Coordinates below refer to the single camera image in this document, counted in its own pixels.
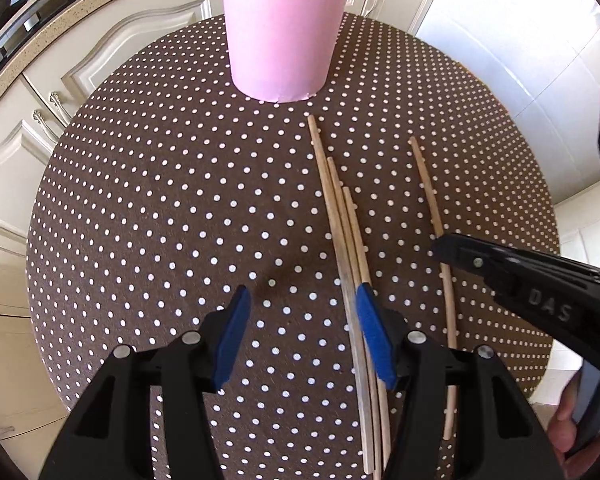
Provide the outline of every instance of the chopstick in cup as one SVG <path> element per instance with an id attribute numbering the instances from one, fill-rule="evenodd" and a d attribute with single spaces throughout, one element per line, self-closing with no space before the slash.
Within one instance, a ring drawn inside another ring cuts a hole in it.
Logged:
<path id="1" fill-rule="evenodd" d="M 420 174 L 420 181 L 424 187 L 424 193 L 427 198 L 427 205 L 431 213 L 431 223 L 436 238 L 441 237 L 445 233 L 438 208 L 438 201 L 431 183 L 429 170 L 420 151 L 418 139 L 411 137 L 409 139 L 413 156 L 416 159 L 416 166 Z M 445 297 L 445 314 L 446 314 L 446 345 L 449 348 L 458 348 L 458 335 L 456 334 L 456 300 L 454 298 L 453 277 L 451 276 L 451 267 L 447 264 L 440 264 L 440 274 L 442 276 L 442 289 Z M 458 398 L 458 388 L 449 386 L 446 391 L 446 415 L 445 415 L 445 431 L 443 433 L 444 440 L 450 440 L 453 437 L 454 431 L 454 412 Z"/>
<path id="2" fill-rule="evenodd" d="M 350 223 L 348 209 L 344 198 L 344 193 L 340 187 L 340 178 L 338 177 L 338 170 L 332 157 L 327 158 L 327 165 L 331 175 L 331 183 L 333 184 L 334 194 L 336 196 L 336 204 L 338 205 L 338 213 L 340 215 L 340 222 L 344 230 L 344 240 L 347 246 L 347 254 L 349 255 L 349 265 L 353 275 L 354 288 L 358 290 L 362 280 L 360 279 L 360 264 L 358 261 L 358 254 L 356 252 L 356 244 L 354 235 L 352 232 L 352 226 Z M 365 341 L 365 361 L 367 380 L 369 384 L 369 396 L 371 397 L 371 421 L 373 428 L 374 437 L 374 478 L 379 480 L 382 475 L 382 439 L 381 439 L 381 425 L 380 425 L 380 410 L 378 400 L 378 378 L 374 370 L 374 364 L 371 359 L 369 348 Z"/>
<path id="3" fill-rule="evenodd" d="M 365 245 L 362 241 L 362 231 L 358 223 L 358 215 L 356 215 L 356 206 L 351 196 L 351 191 L 348 187 L 343 188 L 344 202 L 347 206 L 347 215 L 349 216 L 349 224 L 353 233 L 353 241 L 360 268 L 360 282 L 371 284 L 371 273 L 369 265 L 366 261 Z M 378 390 L 378 403 L 380 412 L 380 435 L 382 438 L 382 470 L 386 468 L 386 463 L 391 454 L 391 425 L 389 421 L 389 405 L 387 403 L 386 386 L 382 379 L 375 377 L 376 389 Z"/>
<path id="4" fill-rule="evenodd" d="M 358 396 L 358 414 L 360 416 L 360 438 L 362 441 L 362 463 L 366 474 L 371 474 L 375 469 L 373 454 L 373 422 L 371 413 L 371 398 L 367 379 L 365 343 L 360 329 L 360 322 L 356 313 L 356 289 L 354 286 L 352 269 L 349 262 L 349 253 L 345 242 L 344 229 L 338 212 L 338 203 L 333 189 L 333 183 L 329 172 L 324 148 L 320 140 L 318 126 L 313 116 L 308 117 L 309 131 L 314 145 L 320 184 L 324 195 L 324 203 L 329 218 L 329 228 L 333 241 L 333 249 L 336 253 L 338 274 L 340 275 L 340 286 L 344 310 L 349 325 L 349 341 L 351 344 L 351 357 L 356 370 L 356 394 Z"/>

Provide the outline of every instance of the brown tablecloth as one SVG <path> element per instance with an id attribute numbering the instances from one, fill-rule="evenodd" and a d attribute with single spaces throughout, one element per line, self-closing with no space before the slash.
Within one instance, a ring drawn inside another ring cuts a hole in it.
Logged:
<path id="1" fill-rule="evenodd" d="M 428 253 L 432 226 L 411 135 L 424 148 L 446 229 L 558 249 L 531 150 L 460 64 L 347 14 L 319 94 L 268 104 L 232 85 L 223 18 L 206 20 L 111 75 L 74 117 L 40 184 L 30 306 L 67 406 L 116 345 L 164 345 L 244 283 L 253 295 L 246 336 L 230 382 L 207 399 L 227 479 L 365 477 L 309 113 L 358 204 L 382 304 L 438 341 L 442 281 Z M 494 304 L 480 280 L 456 278 L 461 346 L 493 346 L 530 394 L 551 340 Z M 160 400 L 156 392 L 154 465 L 156 478 L 168 478 Z M 394 430 L 400 403 L 390 394 Z M 450 476 L 451 444 L 441 446 L 441 478 Z"/>

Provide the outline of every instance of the table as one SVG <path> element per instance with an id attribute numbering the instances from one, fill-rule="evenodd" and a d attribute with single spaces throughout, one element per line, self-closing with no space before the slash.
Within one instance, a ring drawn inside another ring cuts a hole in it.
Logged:
<path id="1" fill-rule="evenodd" d="M 228 479 L 364 478 L 349 337 L 306 126 L 358 205 L 385 306 L 445 341 L 442 280 L 429 256 L 418 136 L 446 229 L 557 251 L 549 193 L 529 146 L 489 89 L 435 48 L 346 14 L 330 76 L 293 104 L 231 83 L 223 17 L 168 34 L 112 74 L 62 136 L 30 224 L 36 339 L 69 408 L 120 343 L 168 343 L 253 295 L 231 381 L 207 399 Z M 530 394 L 551 339 L 456 272 L 459 343 L 492 345 Z M 159 392 L 156 478 L 169 478 Z M 392 427 L 400 395 L 390 394 Z M 451 445 L 441 447 L 448 478 Z"/>

